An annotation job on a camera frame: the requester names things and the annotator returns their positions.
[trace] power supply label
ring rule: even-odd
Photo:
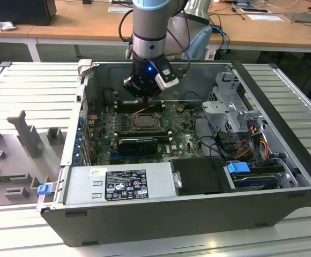
[[[142,199],[149,197],[146,170],[106,172],[105,199],[107,201]]]

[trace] floor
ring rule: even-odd
[[[38,45],[43,62],[76,62],[75,49],[71,45],[41,44]],[[80,46],[82,58],[100,61],[116,61],[124,59],[125,47],[117,46]],[[238,59],[243,63],[278,63],[282,71],[301,88],[311,72],[311,61],[304,61],[303,53],[259,52],[231,50],[226,60]],[[0,62],[31,62],[29,51],[24,44],[0,43]],[[306,83],[303,92],[308,93],[311,79]]]

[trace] motherboard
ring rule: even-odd
[[[103,107],[91,120],[93,165],[168,162],[174,158],[203,157],[193,126],[197,108],[178,102],[161,110],[124,112]]]

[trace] wooden desk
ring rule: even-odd
[[[57,13],[49,26],[34,26],[29,37],[52,39],[120,40],[123,13],[108,12],[109,4],[55,1]],[[123,23],[123,35],[132,33],[132,15]]]
[[[271,0],[270,3],[278,7],[288,7],[293,1]],[[229,4],[219,3],[213,4],[211,12],[214,10],[223,9],[230,6]],[[273,13],[283,12],[306,12],[311,2],[299,0],[289,10],[276,9],[273,7],[266,7],[266,9]],[[231,8],[217,11],[218,14],[235,14]],[[311,26],[305,26],[301,23],[291,23],[288,17],[284,14],[274,14],[282,18],[284,21],[260,21],[251,20],[247,15],[243,15],[246,20],[238,15],[223,16],[221,15],[221,23],[230,38],[231,48],[238,48],[238,46],[248,46],[250,50],[256,47],[281,47],[281,48],[307,48],[307,52],[311,51]],[[215,24],[219,24],[217,15],[211,16]],[[221,42],[220,35],[213,35],[211,43],[214,40]]]
[[[10,31],[1,31],[0,37],[28,37],[28,32],[33,25],[15,25],[16,29]]]
[[[271,4],[278,7],[288,7],[293,0],[271,0]],[[217,10],[217,14],[235,14],[230,4],[211,4],[210,11]],[[299,0],[289,10],[267,7],[273,12],[305,12],[311,2]],[[50,26],[20,25],[11,32],[1,32],[0,42],[19,42],[28,45],[35,62],[40,61],[36,48],[37,44],[88,44],[105,46],[124,46],[118,35],[118,25],[123,16],[121,13],[109,13],[107,3],[92,3],[83,5],[81,1],[66,2],[56,0],[57,14]],[[268,50],[311,52],[311,27],[300,23],[291,23],[283,14],[277,14],[284,22],[256,21],[247,15],[245,21],[240,16],[221,15],[224,31],[230,38],[230,49],[240,50]],[[216,15],[211,16],[219,24]],[[132,33],[132,15],[126,18],[122,34]],[[221,36],[213,34],[209,48],[216,49],[221,44]]]

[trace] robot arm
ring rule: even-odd
[[[133,3],[133,67],[124,87],[147,102],[177,85],[184,76],[183,71],[172,68],[165,52],[183,52],[178,42],[190,52],[191,39],[196,39],[209,24],[210,0],[134,0]],[[209,40],[210,35],[211,31],[205,38]]]

